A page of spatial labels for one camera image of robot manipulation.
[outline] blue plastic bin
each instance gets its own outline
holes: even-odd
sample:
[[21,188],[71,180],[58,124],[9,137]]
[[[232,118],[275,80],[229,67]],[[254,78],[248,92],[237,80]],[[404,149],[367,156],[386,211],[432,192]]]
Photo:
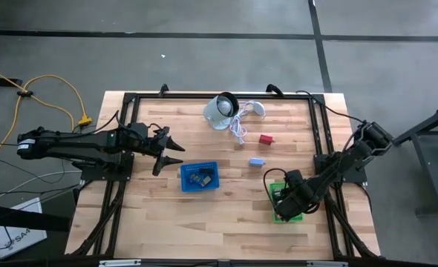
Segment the blue plastic bin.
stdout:
[[[192,174],[198,174],[200,177],[204,178],[207,174],[199,174],[201,168],[213,168],[214,176],[209,177],[212,179],[205,187],[192,182],[190,177]],[[181,165],[181,190],[183,192],[198,192],[204,190],[212,190],[219,187],[219,174],[218,174],[218,163],[217,162],[202,162],[202,163],[192,163]]]

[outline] small blue block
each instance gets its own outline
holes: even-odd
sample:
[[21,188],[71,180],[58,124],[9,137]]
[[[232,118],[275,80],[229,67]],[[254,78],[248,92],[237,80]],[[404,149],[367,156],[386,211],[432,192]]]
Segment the small blue block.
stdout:
[[262,166],[264,166],[265,162],[263,159],[258,159],[258,158],[251,158],[249,161],[249,165],[251,167],[259,167],[262,168]]

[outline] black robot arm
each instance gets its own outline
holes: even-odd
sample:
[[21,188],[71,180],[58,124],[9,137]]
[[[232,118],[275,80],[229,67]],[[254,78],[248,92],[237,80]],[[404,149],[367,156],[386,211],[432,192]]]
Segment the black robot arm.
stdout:
[[392,136],[377,123],[364,121],[354,132],[354,143],[342,152],[335,152],[323,162],[322,172],[309,179],[303,179],[299,170],[287,172],[286,188],[272,192],[275,212],[284,221],[313,210],[326,196],[329,186],[339,182],[342,175],[351,168],[363,168],[375,156],[385,154]]
[[182,162],[163,156],[165,148],[185,150],[168,136],[169,127],[158,127],[153,137],[148,137],[148,129],[144,123],[132,123],[113,130],[83,134],[47,131],[40,127],[18,135],[17,154],[22,159],[74,159],[74,166],[109,179],[109,174],[125,174],[129,178],[134,158],[132,152],[137,152],[157,159],[153,168],[153,175],[157,176],[163,166]]

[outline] green block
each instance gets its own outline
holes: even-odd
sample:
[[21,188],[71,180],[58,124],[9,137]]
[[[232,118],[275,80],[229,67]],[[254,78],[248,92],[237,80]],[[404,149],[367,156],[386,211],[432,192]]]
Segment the green block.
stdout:
[[[277,189],[283,189],[285,186],[285,182],[274,182],[270,184],[270,196],[272,196],[272,192],[277,190]],[[285,223],[283,220],[280,220],[280,218],[277,217],[277,214],[275,213],[275,211],[272,210],[272,215],[273,215],[273,221],[276,223]],[[303,214],[299,214],[295,217],[293,217],[292,219],[290,219],[290,222],[299,222],[303,220]]]

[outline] gray concrete floor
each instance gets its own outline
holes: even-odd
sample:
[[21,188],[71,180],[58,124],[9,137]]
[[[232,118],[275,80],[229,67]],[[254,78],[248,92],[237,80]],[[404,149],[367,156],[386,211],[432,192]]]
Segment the gray concrete floor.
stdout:
[[[316,7],[323,34],[438,36],[438,0],[316,0]],[[0,0],[0,27],[313,33],[306,0]],[[324,50],[333,91],[345,94],[354,116],[377,121],[396,136],[438,108],[438,42],[325,42]],[[263,91],[274,83],[285,91],[323,92],[314,41],[0,36],[0,72],[25,81],[46,73],[63,76],[77,86],[94,119],[105,90],[158,90],[162,83],[172,90]],[[61,82],[40,81],[32,89],[79,118],[79,103]],[[0,88],[0,140],[15,101],[13,89]],[[69,130],[66,115],[24,100],[9,142],[40,125]],[[0,158],[36,174],[62,170],[59,160],[24,161],[11,147]],[[382,255],[438,263],[438,217],[414,215],[436,198],[412,145],[392,149],[366,171]],[[30,178],[0,163],[0,191]],[[78,179],[66,175],[57,185],[33,182],[24,189],[60,188]],[[28,197],[4,197],[0,205]]]

